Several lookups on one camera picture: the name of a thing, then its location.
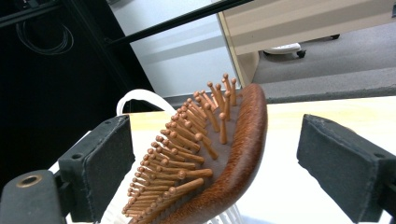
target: black cable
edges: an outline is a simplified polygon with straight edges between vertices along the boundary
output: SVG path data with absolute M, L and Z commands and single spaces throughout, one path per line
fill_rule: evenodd
M 74 37 L 70 30 L 61 23 L 63 27 L 63 40 L 62 42 L 51 49 L 41 49 L 37 47 L 32 41 L 29 39 L 29 35 L 26 32 L 26 21 L 20 22 L 16 24 L 16 31 L 19 40 L 25 45 L 28 49 L 44 55 L 58 55 L 63 54 L 69 51 L 74 46 Z

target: black rod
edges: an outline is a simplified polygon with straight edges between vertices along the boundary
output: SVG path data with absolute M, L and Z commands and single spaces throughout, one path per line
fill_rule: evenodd
M 51 12 L 55 9 L 60 8 L 61 6 L 62 6 L 61 1 L 51 1 L 51 2 L 48 2 L 45 4 L 41 4 L 38 7 L 29 8 L 24 11 L 13 13 L 11 15 L 0 18 L 0 28 L 15 24 L 15 23 L 18 23 L 21 21 L 26 21 L 33 17 Z
M 107 47 L 114 47 L 114 46 L 117 46 L 120 44 L 127 44 L 127 43 L 129 44 L 136 40 L 143 39 L 143 38 L 151 36 L 151 35 L 156 35 L 160 32 L 175 28 L 179 25 L 183 25 L 183 24 L 186 24 L 191 21 L 196 21 L 203 17 L 210 16 L 212 14 L 224 11 L 224 10 L 232 8 L 232 7 L 240 6 L 242 4 L 245 4 L 245 3 L 251 2 L 251 1 L 253 1 L 253 0 L 222 0 L 222 1 L 218 1 L 217 3 L 213 3 L 206 7 L 201 7 L 199 9 L 192 11 L 192 12 L 189 12 L 189 13 L 186 13 L 179 17 L 173 18 L 172 20 L 164 21 L 157 25 L 151 26 L 145 30 L 136 32 L 132 35 L 127 35 L 120 39 L 110 41 L 107 44 Z

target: wooden desk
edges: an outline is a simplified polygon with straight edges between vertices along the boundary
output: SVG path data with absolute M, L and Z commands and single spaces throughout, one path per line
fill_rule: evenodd
M 352 223 L 297 161 L 296 152 L 303 114 L 332 119 L 376 145 L 396 154 L 396 96 L 353 100 L 268 105 L 269 126 L 260 171 L 246 194 L 237 202 L 242 216 L 255 223 Z M 131 115 L 136 160 L 170 117 L 163 112 Z M 135 167 L 109 206 L 108 222 L 128 221 L 120 214 Z M 380 223 L 389 223 L 385 214 Z

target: floor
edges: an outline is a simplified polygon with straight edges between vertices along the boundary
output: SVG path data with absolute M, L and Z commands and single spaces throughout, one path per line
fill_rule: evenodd
M 254 83 L 271 104 L 396 95 L 396 22 L 300 43 L 306 55 L 264 55 Z

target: wooden hairbrush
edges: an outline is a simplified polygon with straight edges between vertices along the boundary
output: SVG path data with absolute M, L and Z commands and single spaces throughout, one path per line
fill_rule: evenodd
M 128 188 L 129 223 L 203 223 L 248 189 L 262 160 L 267 109 L 262 88 L 236 79 L 195 92 L 160 130 Z

